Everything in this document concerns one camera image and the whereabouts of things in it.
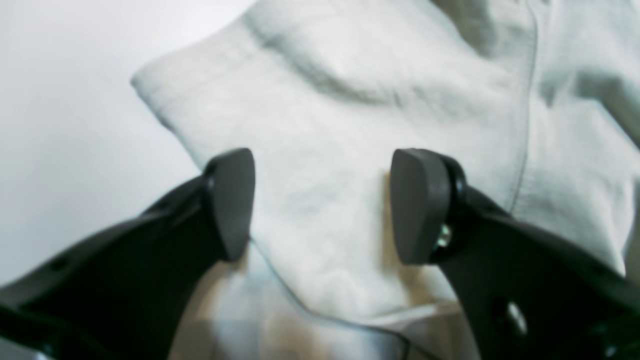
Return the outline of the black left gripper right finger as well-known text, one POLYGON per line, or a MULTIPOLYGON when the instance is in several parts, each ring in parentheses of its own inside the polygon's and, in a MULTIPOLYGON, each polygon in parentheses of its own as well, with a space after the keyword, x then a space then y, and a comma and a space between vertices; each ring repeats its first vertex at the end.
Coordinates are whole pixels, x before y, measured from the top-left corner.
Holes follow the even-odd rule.
POLYGON ((442 271, 483 360, 639 358, 639 288, 512 218, 452 157, 395 150, 390 200, 398 257, 442 271))

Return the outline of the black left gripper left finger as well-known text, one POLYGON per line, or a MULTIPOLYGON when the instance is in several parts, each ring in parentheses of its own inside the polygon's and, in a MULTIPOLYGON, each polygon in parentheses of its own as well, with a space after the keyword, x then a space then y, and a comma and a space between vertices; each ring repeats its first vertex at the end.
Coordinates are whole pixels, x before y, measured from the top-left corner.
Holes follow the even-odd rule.
POLYGON ((1 287, 1 337, 56 360, 165 360, 192 294, 250 238, 248 148, 1 287))

